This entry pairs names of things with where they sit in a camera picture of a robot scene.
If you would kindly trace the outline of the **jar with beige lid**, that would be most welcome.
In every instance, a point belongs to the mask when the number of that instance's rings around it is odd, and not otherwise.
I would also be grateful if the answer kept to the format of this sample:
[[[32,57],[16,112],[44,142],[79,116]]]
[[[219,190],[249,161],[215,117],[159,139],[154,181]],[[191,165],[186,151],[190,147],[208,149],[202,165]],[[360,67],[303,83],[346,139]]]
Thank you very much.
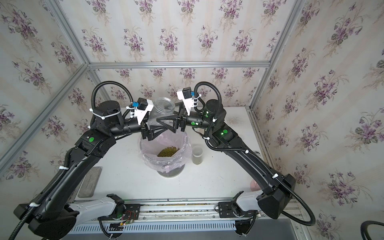
[[[157,98],[154,101],[154,107],[149,115],[149,125],[159,125],[157,118],[173,115],[175,108],[176,105],[171,99],[165,97]]]

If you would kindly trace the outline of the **clear jar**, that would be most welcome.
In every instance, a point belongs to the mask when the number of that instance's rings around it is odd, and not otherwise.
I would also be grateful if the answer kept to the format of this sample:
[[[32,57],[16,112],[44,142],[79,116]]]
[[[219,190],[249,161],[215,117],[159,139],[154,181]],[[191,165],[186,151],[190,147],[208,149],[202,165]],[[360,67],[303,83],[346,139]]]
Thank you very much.
[[[192,148],[193,163],[199,165],[203,161],[203,149],[199,146]]]

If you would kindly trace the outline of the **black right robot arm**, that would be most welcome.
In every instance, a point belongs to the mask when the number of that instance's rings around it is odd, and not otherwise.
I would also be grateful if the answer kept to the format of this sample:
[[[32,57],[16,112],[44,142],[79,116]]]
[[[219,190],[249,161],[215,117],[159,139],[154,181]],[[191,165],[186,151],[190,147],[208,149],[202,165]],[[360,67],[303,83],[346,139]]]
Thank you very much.
[[[184,106],[171,116],[157,118],[157,123],[170,131],[184,131],[187,126],[205,131],[202,138],[208,147],[216,152],[223,152],[235,160],[261,188],[258,192],[240,191],[231,201],[235,216],[242,217],[250,211],[262,211],[271,219],[292,215],[285,211],[291,201],[295,181],[290,175],[281,175],[244,143],[242,138],[225,123],[226,110],[218,100],[209,100],[202,112],[187,114]]]

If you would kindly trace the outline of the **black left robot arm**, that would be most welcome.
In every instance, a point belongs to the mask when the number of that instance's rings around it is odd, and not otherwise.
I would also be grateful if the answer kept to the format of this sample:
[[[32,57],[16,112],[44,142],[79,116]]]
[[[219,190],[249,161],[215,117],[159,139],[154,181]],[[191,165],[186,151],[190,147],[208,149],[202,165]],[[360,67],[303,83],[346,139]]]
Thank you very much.
[[[105,101],[98,106],[92,103],[89,130],[67,151],[63,165],[45,189],[29,204],[15,208],[14,214],[20,222],[9,238],[14,240],[22,226],[28,224],[35,235],[47,240],[60,240],[78,224],[115,214],[117,205],[122,205],[123,201],[114,194],[81,210],[71,207],[67,201],[117,140],[135,133],[148,139],[157,136],[152,135],[146,125],[153,107],[153,101],[139,98],[126,107],[127,111],[133,111],[126,120],[117,101]]]

